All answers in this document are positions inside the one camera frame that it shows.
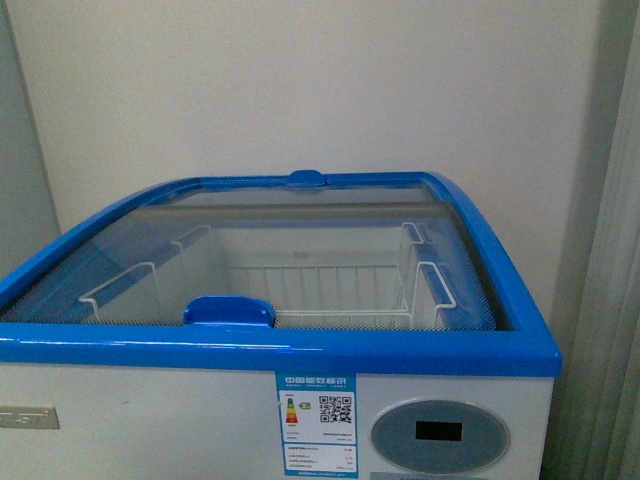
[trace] gray curtain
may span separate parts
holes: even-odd
[[[640,479],[638,18],[573,349],[565,353],[544,478]]]

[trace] chest freezer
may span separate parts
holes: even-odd
[[[537,479],[560,353],[425,173],[195,178],[0,283],[0,478]]]

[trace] energy label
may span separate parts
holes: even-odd
[[[357,478],[355,376],[276,374],[286,475]]]

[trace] gray control panel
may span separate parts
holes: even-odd
[[[373,426],[371,439],[389,462],[440,475],[485,467],[509,445],[507,428],[494,415],[444,400],[407,403],[386,412]]]

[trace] blue freezer trim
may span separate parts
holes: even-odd
[[[334,187],[415,186],[450,202],[467,227],[513,331],[410,332],[0,324],[0,361],[343,373],[556,377],[562,358],[497,237],[452,182],[427,173],[325,175]],[[192,178],[143,190],[90,217],[0,282],[0,308],[105,226],[190,190],[285,187],[289,177]]]

